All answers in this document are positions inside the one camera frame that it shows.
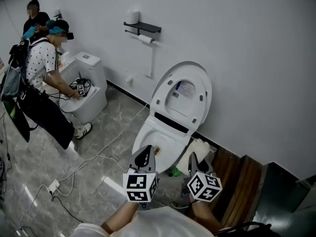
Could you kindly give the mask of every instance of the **smart toilet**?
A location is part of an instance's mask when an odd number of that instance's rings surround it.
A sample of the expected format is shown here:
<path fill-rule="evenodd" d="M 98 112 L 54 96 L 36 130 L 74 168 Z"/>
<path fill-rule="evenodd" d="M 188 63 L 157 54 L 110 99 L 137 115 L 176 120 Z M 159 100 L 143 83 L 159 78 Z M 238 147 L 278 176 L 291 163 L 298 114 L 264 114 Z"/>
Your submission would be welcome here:
<path fill-rule="evenodd" d="M 105 95 L 107 81 L 101 59 L 80 52 L 60 68 L 60 74 L 67 84 L 79 78 L 91 81 L 91 86 L 85 85 L 85 91 L 88 91 L 85 97 L 67 101 L 60 99 L 59 106 L 64 113 L 73 114 L 81 124 L 93 121 L 108 103 Z"/>
<path fill-rule="evenodd" d="M 156 172 L 166 171 L 205 121 L 211 100 L 211 80 L 200 64 L 185 61 L 173 66 L 153 91 L 150 115 L 135 139 L 132 154 L 152 145 Z"/>

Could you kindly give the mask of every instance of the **person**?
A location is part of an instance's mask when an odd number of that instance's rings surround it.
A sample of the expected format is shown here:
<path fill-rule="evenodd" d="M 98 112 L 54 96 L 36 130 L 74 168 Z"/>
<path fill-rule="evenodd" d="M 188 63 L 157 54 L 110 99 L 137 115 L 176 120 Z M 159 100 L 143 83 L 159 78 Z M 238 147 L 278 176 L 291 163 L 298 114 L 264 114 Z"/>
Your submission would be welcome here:
<path fill-rule="evenodd" d="M 49 34 L 33 42 L 36 45 L 28 51 L 25 63 L 29 85 L 18 97 L 23 113 L 50 133 L 64 149 L 69 146 L 73 136 L 82 139 L 92 129 L 90 123 L 75 129 L 43 90 L 44 81 L 70 98 L 80 98 L 79 92 L 71 89 L 58 71 L 57 47 L 67 42 L 68 38 L 73 39 L 73 34 L 69 33 L 66 21 L 49 21 Z"/>
<path fill-rule="evenodd" d="M 79 224 L 71 237 L 212 237 L 223 228 L 203 201 L 192 204 L 197 222 L 170 207 L 137 209 L 138 203 L 125 202 L 101 226 Z"/>
<path fill-rule="evenodd" d="M 34 27 L 35 34 L 29 38 L 30 43 L 45 37 L 48 34 L 48 27 L 46 22 L 49 16 L 45 12 L 40 12 L 40 3 L 37 0 L 32 0 L 27 5 L 27 13 L 29 19 L 25 22 L 23 27 L 23 35 L 32 27 Z"/>

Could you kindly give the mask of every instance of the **man's hand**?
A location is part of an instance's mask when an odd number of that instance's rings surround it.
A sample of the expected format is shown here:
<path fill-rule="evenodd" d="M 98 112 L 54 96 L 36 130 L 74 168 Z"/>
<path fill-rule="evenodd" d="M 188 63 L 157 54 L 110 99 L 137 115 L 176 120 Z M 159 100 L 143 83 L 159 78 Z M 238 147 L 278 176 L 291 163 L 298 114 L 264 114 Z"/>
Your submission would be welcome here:
<path fill-rule="evenodd" d="M 36 33 L 38 33 L 38 32 L 41 31 L 41 30 L 42 30 L 41 26 L 36 26 L 36 28 L 35 28 L 35 32 L 36 32 Z"/>
<path fill-rule="evenodd" d="M 80 99 L 81 98 L 81 95 L 79 94 L 79 91 L 77 89 L 74 90 L 74 94 L 71 96 L 75 99 Z"/>

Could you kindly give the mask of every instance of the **white sneaker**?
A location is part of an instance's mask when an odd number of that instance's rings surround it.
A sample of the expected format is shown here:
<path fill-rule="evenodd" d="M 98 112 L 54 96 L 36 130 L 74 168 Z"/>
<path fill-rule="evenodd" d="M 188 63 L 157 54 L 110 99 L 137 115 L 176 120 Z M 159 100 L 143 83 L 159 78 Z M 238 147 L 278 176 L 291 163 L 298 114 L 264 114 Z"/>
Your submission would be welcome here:
<path fill-rule="evenodd" d="M 87 123 L 83 125 L 81 128 L 77 129 L 77 135 L 75 137 L 81 140 L 85 135 L 87 135 L 92 130 L 92 124 Z"/>

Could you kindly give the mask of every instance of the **toilet tank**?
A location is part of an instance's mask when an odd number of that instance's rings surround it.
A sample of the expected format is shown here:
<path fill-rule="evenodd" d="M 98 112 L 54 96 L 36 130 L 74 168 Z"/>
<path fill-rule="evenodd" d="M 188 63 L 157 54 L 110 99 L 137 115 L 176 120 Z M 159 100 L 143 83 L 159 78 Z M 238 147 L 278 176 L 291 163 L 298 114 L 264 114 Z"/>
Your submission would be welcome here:
<path fill-rule="evenodd" d="M 75 60 L 82 78 L 90 79 L 96 87 L 107 88 L 107 80 L 100 58 L 80 52 L 75 55 Z"/>

